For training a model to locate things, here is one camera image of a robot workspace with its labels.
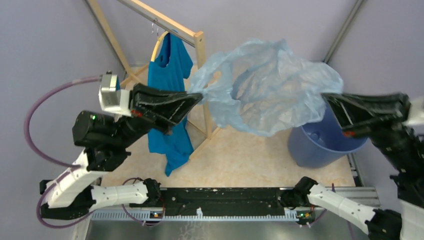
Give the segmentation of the blue plastic trash bin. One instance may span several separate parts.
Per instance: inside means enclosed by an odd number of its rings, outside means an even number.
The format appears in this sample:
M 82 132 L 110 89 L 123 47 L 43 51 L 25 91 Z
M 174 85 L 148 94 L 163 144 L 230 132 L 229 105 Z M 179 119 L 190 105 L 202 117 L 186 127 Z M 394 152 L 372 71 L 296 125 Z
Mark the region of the blue plastic trash bin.
M 345 137 L 332 110 L 327 107 L 322 121 L 294 127 L 287 147 L 299 167 L 318 169 L 358 151 L 367 140 Z

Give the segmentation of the wooden clothes rack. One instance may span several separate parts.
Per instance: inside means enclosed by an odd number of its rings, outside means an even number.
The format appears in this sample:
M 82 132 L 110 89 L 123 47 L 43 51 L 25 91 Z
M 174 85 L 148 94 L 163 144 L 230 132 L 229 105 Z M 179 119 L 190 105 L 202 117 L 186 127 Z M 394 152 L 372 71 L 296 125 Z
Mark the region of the wooden clothes rack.
M 128 77 L 125 78 L 120 86 L 125 88 L 131 82 L 141 83 L 141 79 L 138 78 L 140 74 L 145 72 L 148 69 L 148 64 L 143 65 L 137 71 L 133 71 L 130 66 L 127 58 L 111 29 L 108 20 L 97 0 L 88 0 L 88 7 L 92 11 L 95 19 L 99 23 L 103 33 L 105 34 L 108 42 L 111 44 L 112 49 L 116 53 L 121 65 L 124 70 L 128 74 Z M 195 49 L 197 67 L 201 68 L 206 62 L 206 47 L 205 47 L 205 38 L 204 32 L 198 31 L 194 32 L 191 29 L 183 26 L 177 21 L 171 19 L 165 14 L 157 11 L 156 9 L 148 6 L 144 2 L 140 0 L 121 0 L 120 3 L 127 6 L 131 10 L 135 11 L 139 15 L 143 16 L 145 19 L 150 22 L 153 21 L 154 18 L 158 19 L 158 25 L 160 28 L 165 31 L 172 32 L 175 36 L 183 40 L 188 45 L 192 46 Z M 190 155 L 190 159 L 193 160 L 196 156 L 205 148 L 212 140 L 212 138 L 220 131 L 220 128 L 217 127 L 213 129 L 213 120 L 211 116 L 211 112 L 209 109 L 209 105 L 204 103 L 202 105 L 203 108 L 203 117 L 204 117 L 204 125 L 205 129 L 199 128 L 194 122 L 191 120 L 188 123 L 194 127 L 198 132 L 205 136 L 205 140 L 194 150 L 194 152 Z

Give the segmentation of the light blue trash bag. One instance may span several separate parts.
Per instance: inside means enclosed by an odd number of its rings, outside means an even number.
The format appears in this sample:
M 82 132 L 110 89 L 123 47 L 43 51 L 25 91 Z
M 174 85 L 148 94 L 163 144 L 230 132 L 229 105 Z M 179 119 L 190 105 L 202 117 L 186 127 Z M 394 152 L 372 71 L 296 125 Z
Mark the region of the light blue trash bag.
M 326 110 L 321 94 L 343 88 L 336 70 L 298 57 L 286 40 L 251 39 L 211 55 L 190 77 L 188 91 L 203 95 L 218 127 L 270 137 L 320 122 Z

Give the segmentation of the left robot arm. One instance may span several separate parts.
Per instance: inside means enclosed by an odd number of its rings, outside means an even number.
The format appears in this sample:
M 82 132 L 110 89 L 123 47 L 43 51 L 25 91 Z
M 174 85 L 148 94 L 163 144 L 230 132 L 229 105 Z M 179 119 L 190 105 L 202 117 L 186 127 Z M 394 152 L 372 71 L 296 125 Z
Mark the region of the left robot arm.
M 130 185 L 94 186 L 98 178 L 116 170 L 129 156 L 128 147 L 151 130 L 168 134 L 203 99 L 201 93 L 159 90 L 143 84 L 135 89 L 101 89 L 99 101 L 108 113 L 81 111 L 72 128 L 73 142 L 82 152 L 60 176 L 40 182 L 40 220 L 74 220 L 115 205 L 156 206 L 159 183 L 151 178 Z

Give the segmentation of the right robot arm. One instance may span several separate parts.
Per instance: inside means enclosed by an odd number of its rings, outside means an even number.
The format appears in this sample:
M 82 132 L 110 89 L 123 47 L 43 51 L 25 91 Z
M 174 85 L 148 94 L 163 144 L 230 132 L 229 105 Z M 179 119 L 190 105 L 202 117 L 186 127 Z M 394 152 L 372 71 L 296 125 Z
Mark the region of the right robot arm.
M 321 207 L 360 229 L 370 240 L 421 240 L 424 237 L 424 98 L 405 93 L 357 95 L 324 93 L 341 132 L 366 137 L 392 167 L 387 180 L 371 156 L 360 168 L 374 179 L 381 207 L 372 207 L 304 176 L 284 190 L 279 203 L 287 209 Z

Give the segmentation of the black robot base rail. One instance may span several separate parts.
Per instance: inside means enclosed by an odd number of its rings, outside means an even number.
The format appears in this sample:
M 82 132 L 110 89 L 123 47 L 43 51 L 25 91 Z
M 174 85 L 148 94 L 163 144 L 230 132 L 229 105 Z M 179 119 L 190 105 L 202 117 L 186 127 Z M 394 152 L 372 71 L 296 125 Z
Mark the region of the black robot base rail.
M 206 217 L 283 216 L 289 210 L 310 208 L 307 197 L 291 188 L 162 188 L 153 202 L 131 203 L 130 208 L 159 208 L 167 217 L 194 216 L 198 209 Z

